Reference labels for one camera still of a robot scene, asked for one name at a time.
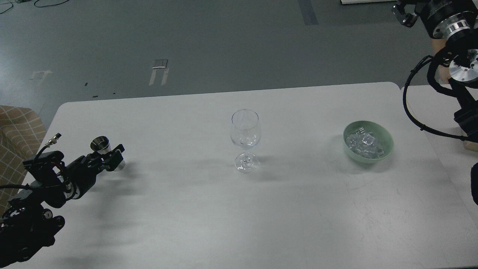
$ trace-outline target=table surface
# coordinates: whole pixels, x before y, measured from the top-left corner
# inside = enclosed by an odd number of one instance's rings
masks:
[[[242,108],[262,128],[250,174],[235,170],[229,137]],[[387,159],[345,154],[342,131],[358,120],[392,133]],[[66,219],[55,245],[12,268],[478,264],[478,229],[393,83],[66,103],[46,137],[58,132],[66,163],[105,135],[124,144],[126,167],[53,210]]]
[[[475,99],[478,98],[477,89],[469,89],[469,92]],[[453,120],[453,114],[460,109],[455,98],[437,93],[428,85],[410,86],[407,102],[415,118],[422,123],[445,133],[462,135]],[[460,140],[425,134],[478,226],[478,205],[470,192],[470,171],[478,162],[478,152],[465,149]]]

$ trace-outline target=checkered upholstery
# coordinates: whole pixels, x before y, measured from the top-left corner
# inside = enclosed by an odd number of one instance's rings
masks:
[[[46,130],[40,117],[29,108],[0,105],[0,185],[21,184],[26,175],[22,162],[36,154]],[[0,213],[17,189],[0,189]]]

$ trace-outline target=cable connector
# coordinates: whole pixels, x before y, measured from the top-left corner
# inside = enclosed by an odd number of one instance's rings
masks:
[[[60,133],[55,134],[48,142],[46,142],[45,147],[50,147],[53,144],[56,144],[57,140],[61,137]]]

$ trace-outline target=small metal cup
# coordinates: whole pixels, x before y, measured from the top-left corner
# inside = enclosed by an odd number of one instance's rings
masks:
[[[111,146],[109,145],[109,140],[106,136],[98,136],[97,138],[93,139],[90,144],[90,148],[100,154],[106,154],[111,151]],[[118,167],[116,167],[115,171],[120,171],[125,167],[126,163],[122,160]]]

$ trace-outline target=gray floor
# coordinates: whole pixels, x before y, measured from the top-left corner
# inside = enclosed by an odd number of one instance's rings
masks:
[[[0,104],[34,109],[48,128],[69,101],[377,81],[402,87],[431,53],[421,22],[401,26],[392,2],[310,2],[317,25],[304,22],[304,0],[14,4],[0,15]],[[159,58],[169,60],[166,84],[160,70],[149,85]],[[424,72],[412,84],[426,84]]]

